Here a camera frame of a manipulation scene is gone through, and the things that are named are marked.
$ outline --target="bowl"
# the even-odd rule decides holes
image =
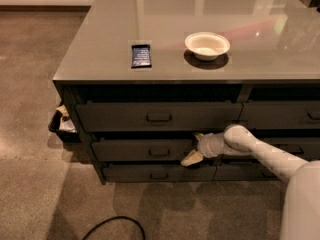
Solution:
[[[185,40],[186,47],[199,60],[214,60],[230,49],[229,41],[218,34],[199,32],[189,35]]]

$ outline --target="trash bin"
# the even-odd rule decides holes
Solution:
[[[79,142],[81,142],[78,133],[62,131],[59,129],[61,117],[62,117],[62,114],[56,110],[56,112],[54,113],[54,115],[49,123],[49,126],[48,126],[49,131],[57,134],[57,136],[65,143],[79,143]]]

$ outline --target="black cable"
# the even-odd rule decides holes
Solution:
[[[107,222],[110,222],[110,221],[112,221],[112,220],[120,220],[120,219],[121,219],[121,220],[129,220],[129,221],[133,222],[134,224],[136,224],[136,225],[139,227],[140,231],[141,231],[142,239],[143,239],[143,240],[146,239],[146,235],[145,235],[145,233],[144,233],[144,229],[143,229],[143,227],[141,226],[141,224],[140,224],[138,221],[136,221],[136,220],[134,220],[134,219],[132,219],[132,218],[130,218],[130,217],[127,217],[127,216],[115,216],[115,217],[111,217],[111,218],[109,218],[109,219],[106,219],[106,220],[100,222],[99,224],[97,224],[96,226],[94,226],[94,227],[82,238],[82,240],[87,239],[87,238],[91,235],[91,233],[92,233],[93,231],[95,231],[97,228],[99,228],[99,227],[102,226],[103,224],[105,224],[105,223],[107,223]]]

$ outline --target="robotic hand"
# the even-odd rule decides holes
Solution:
[[[231,125],[219,134],[197,134],[198,150],[181,164],[189,166],[206,158],[252,155],[288,184],[280,240],[320,239],[320,161],[308,162],[255,138],[245,127]]]

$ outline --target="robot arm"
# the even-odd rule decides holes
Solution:
[[[252,155],[288,184],[282,214],[281,240],[320,239],[320,161],[308,162],[255,138],[245,127],[231,125],[223,133],[197,135],[181,164],[189,166],[220,154]]]

